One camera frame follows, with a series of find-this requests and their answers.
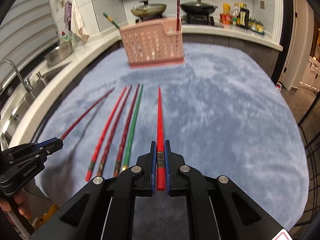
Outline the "black wok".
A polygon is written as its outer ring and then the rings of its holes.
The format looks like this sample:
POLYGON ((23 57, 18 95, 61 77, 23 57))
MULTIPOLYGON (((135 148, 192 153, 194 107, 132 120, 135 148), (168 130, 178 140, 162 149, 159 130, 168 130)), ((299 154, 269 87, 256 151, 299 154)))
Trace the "black wok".
POLYGON ((201 0, 197 0, 196 2, 183 3, 180 5, 180 7, 186 14, 204 16, 208 16, 214 13, 218 8, 217 5, 204 3, 201 0))

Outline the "green chopstick in basket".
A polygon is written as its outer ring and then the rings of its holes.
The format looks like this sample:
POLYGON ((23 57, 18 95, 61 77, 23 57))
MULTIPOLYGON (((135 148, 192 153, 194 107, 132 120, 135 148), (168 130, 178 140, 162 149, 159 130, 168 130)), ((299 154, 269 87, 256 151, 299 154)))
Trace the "green chopstick in basket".
POLYGON ((117 29, 120 29, 120 26, 107 14, 107 13, 103 13, 103 16, 109 21, 111 22, 117 29))

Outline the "maroon chopstick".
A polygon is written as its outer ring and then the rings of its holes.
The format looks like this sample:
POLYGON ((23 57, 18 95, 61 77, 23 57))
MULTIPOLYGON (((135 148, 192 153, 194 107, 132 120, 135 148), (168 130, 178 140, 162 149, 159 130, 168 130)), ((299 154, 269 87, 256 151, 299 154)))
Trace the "maroon chopstick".
POLYGON ((100 177, 103 176, 103 171, 104 171, 104 168, 105 168, 105 163, 106 163, 106 161, 107 161, 107 156, 108 156, 108 154, 109 154, 109 151, 110 151, 110 148, 111 148, 111 145, 112 145, 112 141, 113 141, 113 138, 114 138, 114 134, 115 134, 115 132, 116 132, 119 119, 120 119, 121 114, 122 114, 122 112, 123 112, 123 109, 124 109, 124 107, 125 107, 125 105, 126 105, 127 98, 129 97, 129 94, 130 94, 131 90, 132 90, 132 85, 129 87, 129 90, 128 90, 128 92, 126 93, 124 100, 122 101, 122 104, 121 104, 120 109, 119 109, 119 111, 118 111, 118 113, 117 113, 116 119, 115 119, 115 121, 114 121, 114 123, 113 123, 112 129, 111 129, 111 131, 110 131, 110 136, 109 136, 109 138, 108 138, 106 147, 105 147, 105 149, 104 149, 103 156, 102 156, 101 161, 100 161, 100 165, 99 165, 99 169, 98 169, 98 172, 97 172, 97 176, 100 176, 100 177))

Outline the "dark soy sauce bottle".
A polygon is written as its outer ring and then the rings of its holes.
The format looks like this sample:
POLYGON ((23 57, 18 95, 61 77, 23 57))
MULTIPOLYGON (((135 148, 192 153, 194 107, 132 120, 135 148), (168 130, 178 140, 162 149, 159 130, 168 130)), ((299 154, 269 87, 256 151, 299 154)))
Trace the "dark soy sauce bottle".
POLYGON ((249 10, 245 3, 240 3, 240 11, 237 16, 237 26, 242 29, 249 29, 249 10))

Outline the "kitchen faucet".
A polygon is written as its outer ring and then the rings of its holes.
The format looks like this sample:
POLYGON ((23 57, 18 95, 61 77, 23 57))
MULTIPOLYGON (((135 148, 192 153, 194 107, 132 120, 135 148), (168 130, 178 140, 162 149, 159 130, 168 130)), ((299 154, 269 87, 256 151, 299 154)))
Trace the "kitchen faucet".
POLYGON ((32 85, 31 85, 31 83, 30 83, 30 79, 29 79, 29 78, 24 79, 24 78, 22 77, 22 75, 20 74, 19 70, 17 69, 16 65, 15 65, 10 59, 3 59, 3 60, 1 61, 1 65, 5 64, 5 63, 7 63, 7 64, 9 64, 9 65, 12 66, 12 68, 13 68, 13 70, 15 71, 18 79, 20 80, 20 83, 22 84, 22 86, 24 87, 24 89, 26 90, 26 92, 27 92, 28 94, 30 94, 30 93, 32 92, 32 90, 33 90, 33 87, 32 87, 32 85))

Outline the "red chopstick in basket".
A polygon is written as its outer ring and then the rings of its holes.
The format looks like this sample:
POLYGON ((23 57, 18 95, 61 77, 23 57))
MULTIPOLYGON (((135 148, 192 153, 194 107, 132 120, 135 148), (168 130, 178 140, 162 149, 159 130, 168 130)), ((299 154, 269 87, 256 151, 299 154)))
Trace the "red chopstick in basket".
POLYGON ((180 0, 176 1, 176 31, 180 31, 180 0))

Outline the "clear oil bottle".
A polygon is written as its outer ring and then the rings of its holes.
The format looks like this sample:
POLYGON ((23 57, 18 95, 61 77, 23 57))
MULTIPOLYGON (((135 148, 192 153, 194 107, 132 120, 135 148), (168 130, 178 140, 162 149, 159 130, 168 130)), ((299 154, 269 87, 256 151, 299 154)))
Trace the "clear oil bottle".
POLYGON ((240 12, 240 6, 239 3, 234 3, 234 7, 231 12, 232 16, 232 25, 236 26, 237 25, 237 18, 240 12))

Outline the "red snack packet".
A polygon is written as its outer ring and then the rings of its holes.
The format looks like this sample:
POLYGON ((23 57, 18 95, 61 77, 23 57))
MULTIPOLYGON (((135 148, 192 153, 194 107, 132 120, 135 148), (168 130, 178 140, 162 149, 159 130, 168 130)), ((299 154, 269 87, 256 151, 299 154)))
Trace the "red snack packet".
POLYGON ((220 23, 231 24, 232 17, 230 15, 231 6, 223 3, 223 13, 220 14, 220 23))

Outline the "green dish soap bottle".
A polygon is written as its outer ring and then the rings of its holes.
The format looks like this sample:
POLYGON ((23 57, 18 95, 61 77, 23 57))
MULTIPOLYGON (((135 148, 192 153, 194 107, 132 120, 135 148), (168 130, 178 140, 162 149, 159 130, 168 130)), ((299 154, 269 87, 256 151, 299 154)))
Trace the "green dish soap bottle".
POLYGON ((72 40, 72 38, 69 38, 69 36, 63 31, 61 33, 61 40, 63 43, 69 42, 72 40))

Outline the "steel sink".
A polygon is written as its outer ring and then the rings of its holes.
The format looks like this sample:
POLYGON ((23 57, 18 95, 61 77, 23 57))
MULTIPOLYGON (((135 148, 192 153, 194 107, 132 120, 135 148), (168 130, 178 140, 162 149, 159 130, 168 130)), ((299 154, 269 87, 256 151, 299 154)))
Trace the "steel sink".
POLYGON ((44 62, 41 64, 41 68, 27 79, 32 86, 31 93, 27 93, 21 85, 18 85, 14 90, 12 96, 1 110, 1 147, 3 150, 9 147, 17 127, 35 99, 50 81, 68 65, 69 63, 67 62, 50 67, 44 62))

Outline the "pink perforated utensil basket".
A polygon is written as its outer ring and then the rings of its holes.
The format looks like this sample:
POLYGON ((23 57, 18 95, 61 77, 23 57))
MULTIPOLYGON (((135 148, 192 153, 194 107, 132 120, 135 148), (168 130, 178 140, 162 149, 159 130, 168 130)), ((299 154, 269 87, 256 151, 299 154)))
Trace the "pink perforated utensil basket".
POLYGON ((120 28, 130 68, 169 66, 184 62, 181 23, 161 18, 120 28))

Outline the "gas stove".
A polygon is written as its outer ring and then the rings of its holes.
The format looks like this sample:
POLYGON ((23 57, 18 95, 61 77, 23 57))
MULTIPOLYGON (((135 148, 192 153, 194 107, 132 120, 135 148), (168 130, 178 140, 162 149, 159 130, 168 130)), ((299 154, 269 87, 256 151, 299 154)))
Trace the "gas stove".
MULTIPOLYGON (((135 23, 141 23, 144 21, 149 20, 160 20, 165 18, 162 14, 154 15, 154 16, 145 16, 143 18, 137 18, 135 19, 135 23)), ((192 24, 192 25, 208 25, 208 26, 214 26, 218 28, 223 28, 223 25, 221 25, 219 22, 215 22, 213 16, 205 16, 205 15, 181 15, 180 16, 181 21, 183 24, 192 24)))

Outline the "steel colander bowl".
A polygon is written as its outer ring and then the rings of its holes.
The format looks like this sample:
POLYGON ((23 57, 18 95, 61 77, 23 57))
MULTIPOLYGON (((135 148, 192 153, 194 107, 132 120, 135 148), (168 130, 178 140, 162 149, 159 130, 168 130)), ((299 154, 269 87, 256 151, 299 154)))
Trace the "steel colander bowl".
POLYGON ((73 53, 71 41, 62 42, 59 46, 50 51, 44 58, 50 66, 54 66, 63 61, 73 53))

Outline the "purple hanging cloth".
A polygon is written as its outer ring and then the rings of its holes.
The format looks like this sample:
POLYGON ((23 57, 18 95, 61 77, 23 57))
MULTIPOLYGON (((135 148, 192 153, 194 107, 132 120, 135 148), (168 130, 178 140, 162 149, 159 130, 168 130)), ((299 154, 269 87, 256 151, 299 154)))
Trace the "purple hanging cloth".
POLYGON ((71 15, 72 15, 72 3, 70 1, 67 1, 64 7, 63 22, 67 25, 69 31, 71 31, 71 15))

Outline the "lidded olive pan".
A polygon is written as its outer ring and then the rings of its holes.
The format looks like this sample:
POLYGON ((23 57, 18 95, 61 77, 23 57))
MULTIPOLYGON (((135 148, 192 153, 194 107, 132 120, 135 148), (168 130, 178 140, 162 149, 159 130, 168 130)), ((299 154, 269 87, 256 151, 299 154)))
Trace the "lidded olive pan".
POLYGON ((130 11, 132 15, 138 18, 156 17, 162 18, 163 12, 167 9, 167 5, 163 3, 149 3, 148 0, 140 1, 143 5, 133 7, 130 11))

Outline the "blue-grey fleece table mat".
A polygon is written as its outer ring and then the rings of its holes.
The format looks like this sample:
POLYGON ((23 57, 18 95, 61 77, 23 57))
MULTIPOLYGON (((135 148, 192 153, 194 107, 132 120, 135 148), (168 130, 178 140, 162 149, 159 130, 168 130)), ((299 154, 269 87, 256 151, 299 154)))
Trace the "blue-grey fleece table mat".
POLYGON ((180 66, 131 69, 124 49, 88 72, 47 122, 39 140, 60 136, 111 88, 51 155, 35 183, 62 206, 85 185, 92 154, 125 86, 144 85, 130 164, 156 139, 161 88, 164 136, 187 165, 225 175, 285 229, 303 214, 309 189, 295 118, 268 75, 240 50, 186 43, 180 66))

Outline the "hanging white towel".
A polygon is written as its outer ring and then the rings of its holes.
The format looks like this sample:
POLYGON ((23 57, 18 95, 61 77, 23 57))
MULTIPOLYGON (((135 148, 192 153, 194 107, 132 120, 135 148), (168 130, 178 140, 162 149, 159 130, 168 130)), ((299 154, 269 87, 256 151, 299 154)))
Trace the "hanging white towel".
POLYGON ((89 39, 89 34, 84 26, 84 22, 75 0, 72 0, 71 32, 80 38, 82 42, 87 42, 89 39))

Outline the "dark red chopstick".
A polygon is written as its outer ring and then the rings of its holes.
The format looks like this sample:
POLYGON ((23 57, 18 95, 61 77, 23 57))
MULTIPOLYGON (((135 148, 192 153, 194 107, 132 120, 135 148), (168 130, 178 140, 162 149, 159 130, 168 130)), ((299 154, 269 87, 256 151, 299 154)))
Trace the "dark red chopstick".
POLYGON ((88 109, 84 111, 76 120, 69 126, 66 131, 61 135, 60 139, 63 141, 69 133, 75 128, 75 126, 101 101, 108 97, 114 91, 114 87, 108 90, 103 96, 101 96, 96 102, 94 102, 88 109))
POLYGON ((130 122, 131 122, 133 108, 134 108, 135 103, 136 103, 136 98, 137 98, 137 94, 138 94, 138 91, 139 91, 139 87, 140 87, 140 83, 138 83, 138 85, 136 87, 135 94, 133 96, 133 99, 132 99, 132 102, 131 102, 131 105, 130 105, 130 110, 129 110, 129 113, 127 115, 126 123, 125 123, 124 130, 123 130, 123 134, 122 134, 122 137, 121 137, 121 142, 120 142, 120 145, 119 145, 119 151, 118 151, 117 158, 116 158, 116 164, 115 164, 115 167, 114 167, 114 173, 113 173, 114 177, 117 177, 119 175, 119 173, 120 173, 121 162, 122 162, 122 159, 123 159, 123 152, 124 152, 124 148, 125 148, 127 134, 128 134, 128 131, 129 131, 129 125, 130 125, 130 122))

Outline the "bright red chopstick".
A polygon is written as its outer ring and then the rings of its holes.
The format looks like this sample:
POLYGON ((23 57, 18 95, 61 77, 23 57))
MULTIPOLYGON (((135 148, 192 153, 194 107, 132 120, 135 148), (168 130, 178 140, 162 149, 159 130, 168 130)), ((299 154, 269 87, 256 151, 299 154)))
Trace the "bright red chopstick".
POLYGON ((157 105, 157 191, 165 190, 165 163, 164 163, 164 132, 162 116, 162 95, 161 88, 158 87, 157 105))

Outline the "small jars tray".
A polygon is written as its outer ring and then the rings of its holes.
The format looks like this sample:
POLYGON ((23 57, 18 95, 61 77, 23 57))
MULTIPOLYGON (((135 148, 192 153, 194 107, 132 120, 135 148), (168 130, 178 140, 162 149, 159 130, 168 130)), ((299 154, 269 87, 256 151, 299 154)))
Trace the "small jars tray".
POLYGON ((264 33, 264 25, 262 22, 257 21, 255 18, 250 18, 248 22, 248 28, 249 30, 259 34, 259 35, 265 35, 264 33))

